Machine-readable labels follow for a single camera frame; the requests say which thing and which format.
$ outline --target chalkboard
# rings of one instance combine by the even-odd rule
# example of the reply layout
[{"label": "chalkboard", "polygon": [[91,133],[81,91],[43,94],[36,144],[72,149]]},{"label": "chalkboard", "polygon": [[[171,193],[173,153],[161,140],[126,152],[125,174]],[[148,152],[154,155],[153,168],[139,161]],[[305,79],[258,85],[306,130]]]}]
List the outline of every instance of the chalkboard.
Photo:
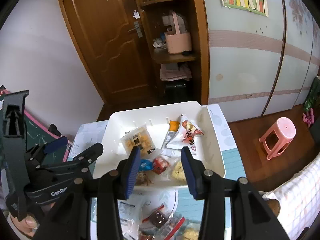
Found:
[{"label": "chalkboard", "polygon": [[[0,87],[0,102],[4,99],[4,95],[8,93],[9,92],[3,86]],[[32,148],[36,144],[50,143],[55,139],[59,138],[58,136],[50,133],[46,127],[40,124],[26,110],[25,110],[24,120],[27,124],[27,133],[28,133],[27,149]],[[42,164],[61,163],[63,161],[66,161],[70,148],[71,148],[71,142],[68,142],[68,144],[65,147],[61,147],[57,151],[51,154],[47,154]]]}]

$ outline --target shelf unit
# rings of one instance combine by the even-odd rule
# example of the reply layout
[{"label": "shelf unit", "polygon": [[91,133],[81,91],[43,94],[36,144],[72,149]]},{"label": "shelf unit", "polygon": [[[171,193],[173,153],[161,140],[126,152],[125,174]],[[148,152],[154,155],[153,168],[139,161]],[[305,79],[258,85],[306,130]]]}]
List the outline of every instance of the shelf unit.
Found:
[{"label": "shelf unit", "polygon": [[[148,43],[153,61],[156,85],[159,94],[164,94],[164,85],[160,80],[160,64],[188,62],[192,73],[194,99],[201,104],[208,103],[209,91],[209,37],[204,0],[136,0],[142,31]],[[191,34],[192,54],[184,56],[169,54],[167,50],[155,49],[153,40],[167,31],[162,16],[175,11],[186,19],[186,28]]]}]

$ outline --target brown door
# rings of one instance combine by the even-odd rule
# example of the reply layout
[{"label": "brown door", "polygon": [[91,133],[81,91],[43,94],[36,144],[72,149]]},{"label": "brown door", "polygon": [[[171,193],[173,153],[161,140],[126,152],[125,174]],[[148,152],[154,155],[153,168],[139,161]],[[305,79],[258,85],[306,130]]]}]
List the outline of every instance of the brown door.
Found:
[{"label": "brown door", "polygon": [[135,0],[59,0],[70,36],[105,103],[113,109],[155,98],[147,41]]}]

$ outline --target screw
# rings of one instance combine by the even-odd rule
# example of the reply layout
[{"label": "screw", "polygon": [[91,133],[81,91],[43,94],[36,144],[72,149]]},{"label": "screw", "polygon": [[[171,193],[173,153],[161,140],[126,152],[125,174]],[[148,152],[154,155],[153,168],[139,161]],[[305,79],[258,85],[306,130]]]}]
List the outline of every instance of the screw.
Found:
[{"label": "screw", "polygon": [[248,180],[245,177],[241,177],[241,178],[239,178],[239,182],[242,183],[242,184],[247,184]]},{"label": "screw", "polygon": [[119,172],[117,170],[112,170],[109,172],[110,176],[115,177],[119,174]]},{"label": "screw", "polygon": [[205,176],[211,177],[211,176],[213,175],[213,171],[212,171],[212,170],[205,170],[205,171],[203,172],[203,174],[204,174]]},{"label": "screw", "polygon": [[81,184],[82,182],[83,182],[83,179],[81,179],[81,178],[76,178],[74,180],[74,183],[77,184],[77,185]]}]

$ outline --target corner shelf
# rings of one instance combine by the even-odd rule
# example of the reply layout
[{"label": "corner shelf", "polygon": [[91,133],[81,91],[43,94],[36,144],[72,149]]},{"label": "corner shelf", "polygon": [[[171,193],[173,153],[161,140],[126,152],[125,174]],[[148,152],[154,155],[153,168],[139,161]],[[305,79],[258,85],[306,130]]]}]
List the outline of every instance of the corner shelf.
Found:
[{"label": "corner shelf", "polygon": [[140,4],[141,7],[150,5],[150,4],[154,4],[154,3],[160,3],[160,2],[167,2],[167,1],[177,1],[177,0],[149,0],[146,2],[143,2]]},{"label": "corner shelf", "polygon": [[166,64],[166,63],[178,63],[178,62],[185,62],[185,61],[194,61],[196,57],[193,54],[188,56],[184,56],[181,53],[179,54],[169,54],[165,49],[155,49],[151,58],[155,63],[158,64]]}]

